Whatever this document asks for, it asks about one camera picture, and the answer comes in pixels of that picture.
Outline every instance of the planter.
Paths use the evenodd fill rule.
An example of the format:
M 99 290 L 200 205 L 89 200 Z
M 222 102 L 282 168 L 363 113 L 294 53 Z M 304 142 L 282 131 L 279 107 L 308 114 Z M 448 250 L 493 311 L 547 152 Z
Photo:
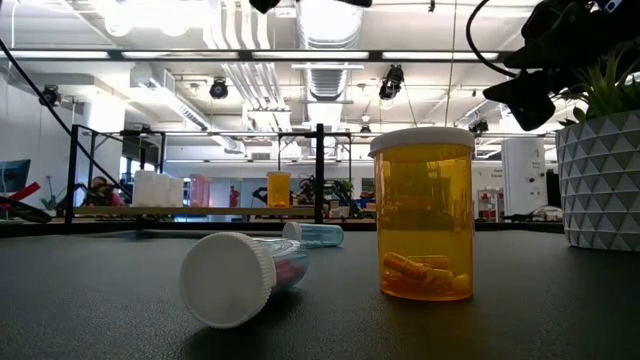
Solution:
M 640 111 L 569 126 L 556 149 L 569 243 L 640 251 Z

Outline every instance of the fluorescent light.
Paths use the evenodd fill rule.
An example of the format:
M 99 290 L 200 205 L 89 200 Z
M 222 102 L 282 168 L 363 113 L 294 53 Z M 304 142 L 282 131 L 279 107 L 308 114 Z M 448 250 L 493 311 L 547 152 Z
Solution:
M 14 50 L 11 51 L 13 57 L 32 59 L 108 59 L 106 51 L 59 51 L 59 50 Z
M 123 51 L 126 59 L 237 59 L 235 51 Z
M 368 51 L 254 51 L 254 59 L 367 59 Z
M 204 131 L 183 131 L 183 132 L 168 132 L 167 136 L 208 136 L 209 134 Z
M 291 64 L 293 70 L 364 70 L 362 64 Z
M 168 163 L 201 163 L 204 160 L 165 160 L 164 162 Z
M 278 136 L 278 133 L 274 132 L 220 132 L 222 136 L 245 136 L 245 137 L 269 137 Z
M 481 53 L 485 59 L 497 60 L 500 54 L 495 52 Z M 382 53 L 382 58 L 387 60 L 477 60 L 478 58 L 472 52 L 456 51 L 454 53 L 446 51 L 388 51 Z

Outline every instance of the yellow bottle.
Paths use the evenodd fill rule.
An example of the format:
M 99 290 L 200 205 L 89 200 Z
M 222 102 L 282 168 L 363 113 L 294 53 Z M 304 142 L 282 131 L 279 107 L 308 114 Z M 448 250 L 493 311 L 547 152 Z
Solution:
M 288 208 L 291 174 L 274 171 L 267 173 L 267 201 L 270 208 Z
M 469 131 L 433 127 L 371 142 L 383 292 L 433 301 L 472 296 L 474 143 Z

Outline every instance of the dark table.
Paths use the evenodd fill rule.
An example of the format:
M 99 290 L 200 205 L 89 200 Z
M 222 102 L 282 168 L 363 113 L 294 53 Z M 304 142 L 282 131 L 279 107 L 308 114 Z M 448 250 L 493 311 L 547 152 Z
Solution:
M 477 233 L 475 295 L 378 290 L 374 233 L 311 251 L 294 291 L 218 331 L 182 305 L 189 239 L 0 241 L 0 359 L 638 359 L 640 256 Z

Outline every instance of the person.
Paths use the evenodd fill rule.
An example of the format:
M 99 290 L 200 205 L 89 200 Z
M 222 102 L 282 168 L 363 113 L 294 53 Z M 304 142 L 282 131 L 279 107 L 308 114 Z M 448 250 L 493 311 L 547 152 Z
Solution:
M 230 207 L 238 207 L 238 199 L 240 198 L 240 192 L 238 192 L 238 190 L 236 190 L 235 186 L 231 187 L 231 194 L 230 194 L 230 201 L 229 201 L 229 205 Z
M 96 176 L 91 181 L 85 203 L 88 206 L 123 206 L 122 198 L 113 190 L 113 185 L 109 185 L 104 176 Z

